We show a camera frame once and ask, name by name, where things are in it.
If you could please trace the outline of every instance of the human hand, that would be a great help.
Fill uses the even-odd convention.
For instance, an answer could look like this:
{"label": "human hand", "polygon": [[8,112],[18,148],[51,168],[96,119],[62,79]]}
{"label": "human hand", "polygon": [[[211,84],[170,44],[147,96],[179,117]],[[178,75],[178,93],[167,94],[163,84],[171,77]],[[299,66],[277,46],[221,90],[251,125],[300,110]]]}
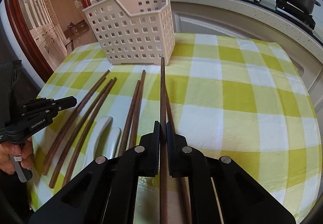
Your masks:
{"label": "human hand", "polygon": [[21,166],[23,168],[31,169],[34,165],[34,149],[31,137],[25,141],[25,145],[22,148],[20,148],[19,145],[13,145],[10,142],[0,144],[0,170],[12,175],[14,174],[15,169],[9,155],[21,155]]}

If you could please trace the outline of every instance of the plastic tablecloth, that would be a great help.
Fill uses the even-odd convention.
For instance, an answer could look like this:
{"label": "plastic tablecloth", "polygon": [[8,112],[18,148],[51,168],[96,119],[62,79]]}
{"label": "plastic tablecloth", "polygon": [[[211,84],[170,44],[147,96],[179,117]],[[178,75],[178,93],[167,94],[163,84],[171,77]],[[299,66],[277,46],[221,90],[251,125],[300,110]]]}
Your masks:
{"label": "plastic tablecloth", "polygon": [[[176,132],[206,156],[233,158],[299,223],[316,201],[322,154],[310,97],[289,57],[278,44],[260,40],[185,33],[176,34],[175,38],[175,49],[166,66],[166,86]],[[111,72],[107,81],[113,77],[118,80],[93,123],[73,176],[81,170],[89,136],[102,116],[112,116],[112,127],[123,130],[143,69],[147,74],[137,143],[141,135],[153,131],[154,121],[159,120],[160,66],[112,66],[98,43],[75,49],[54,72],[39,97],[57,99],[73,95],[80,102],[108,69]],[[33,136],[35,167],[28,186],[35,210],[62,187],[78,138],[55,188],[50,189],[48,184],[72,129],[61,143],[48,175],[42,176],[41,171],[45,155],[71,112],[72,109],[60,112],[53,124]],[[101,137],[96,155],[104,155],[107,137],[108,132]],[[170,177],[168,209],[169,223],[181,223],[176,181]],[[158,222],[159,177],[140,177],[134,223]]]}

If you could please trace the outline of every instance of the silver rivet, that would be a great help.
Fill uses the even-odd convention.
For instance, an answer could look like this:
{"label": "silver rivet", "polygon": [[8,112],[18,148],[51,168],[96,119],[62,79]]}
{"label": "silver rivet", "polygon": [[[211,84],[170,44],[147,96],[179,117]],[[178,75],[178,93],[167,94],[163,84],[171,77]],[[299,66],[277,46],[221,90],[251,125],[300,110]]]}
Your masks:
{"label": "silver rivet", "polygon": [[136,146],[135,147],[135,151],[137,153],[141,153],[141,152],[144,152],[145,151],[145,148],[143,146]]}
{"label": "silver rivet", "polygon": [[102,163],[104,163],[105,162],[105,157],[104,156],[98,156],[96,159],[95,159],[95,162],[97,163],[97,164],[102,164]]}
{"label": "silver rivet", "polygon": [[193,149],[190,146],[185,146],[182,148],[182,151],[184,153],[191,153],[193,151]]}
{"label": "silver rivet", "polygon": [[223,157],[221,157],[221,161],[222,161],[223,163],[225,163],[225,164],[228,164],[228,163],[230,163],[230,162],[231,162],[231,158],[230,158],[230,157],[228,157],[228,156],[223,156]]}

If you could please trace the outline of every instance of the kitchen countertop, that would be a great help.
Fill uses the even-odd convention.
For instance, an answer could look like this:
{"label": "kitchen countertop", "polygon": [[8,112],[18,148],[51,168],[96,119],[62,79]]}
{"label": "kitchen countertop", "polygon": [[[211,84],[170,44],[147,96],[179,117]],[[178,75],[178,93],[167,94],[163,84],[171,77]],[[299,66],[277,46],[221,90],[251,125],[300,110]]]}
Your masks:
{"label": "kitchen countertop", "polygon": [[294,24],[268,8],[252,4],[247,0],[171,0],[171,2],[186,2],[212,6],[258,20],[295,40],[323,63],[322,41],[313,34],[307,33],[300,26],[297,26],[297,24]]}

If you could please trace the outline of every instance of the yellow and white tablecloth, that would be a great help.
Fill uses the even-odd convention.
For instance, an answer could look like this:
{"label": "yellow and white tablecloth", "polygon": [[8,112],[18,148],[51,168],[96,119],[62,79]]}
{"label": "yellow and white tablecloth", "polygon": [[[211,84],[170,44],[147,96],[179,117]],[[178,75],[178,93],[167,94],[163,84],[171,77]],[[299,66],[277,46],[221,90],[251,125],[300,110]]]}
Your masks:
{"label": "yellow and white tablecloth", "polygon": [[[299,223],[318,194],[321,141],[310,97],[286,53],[276,43],[253,39],[183,33],[176,34],[175,38],[175,49],[166,66],[166,86],[176,132],[206,156],[232,157]],[[152,132],[154,121],[159,120],[160,66],[112,66],[98,43],[85,45],[66,58],[39,97],[57,99],[73,95],[79,102],[108,69],[111,72],[107,80],[113,77],[118,80],[95,121],[112,116],[112,127],[122,130],[136,82],[143,69],[147,72],[138,143],[140,136]],[[71,112],[71,109],[60,112],[52,125],[33,136],[36,161],[29,187],[34,209],[40,208],[61,188],[77,140],[54,189],[49,189],[48,183],[66,139],[48,176],[40,177],[40,174],[45,154]],[[100,140],[96,155],[103,154],[106,136]],[[74,175],[82,167],[87,141]],[[140,178],[134,223],[159,222],[158,179]],[[168,190],[169,223],[180,223],[177,189],[172,179]]]}

